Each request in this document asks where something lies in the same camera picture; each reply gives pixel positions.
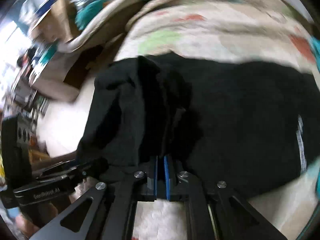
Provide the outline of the person's left hand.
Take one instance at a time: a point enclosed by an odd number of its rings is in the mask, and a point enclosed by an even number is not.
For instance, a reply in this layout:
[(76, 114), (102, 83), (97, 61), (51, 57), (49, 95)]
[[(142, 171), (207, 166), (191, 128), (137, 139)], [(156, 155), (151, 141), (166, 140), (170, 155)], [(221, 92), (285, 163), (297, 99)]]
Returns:
[(22, 206), (19, 207), (15, 223), (30, 238), (58, 214), (58, 209), (51, 202)]

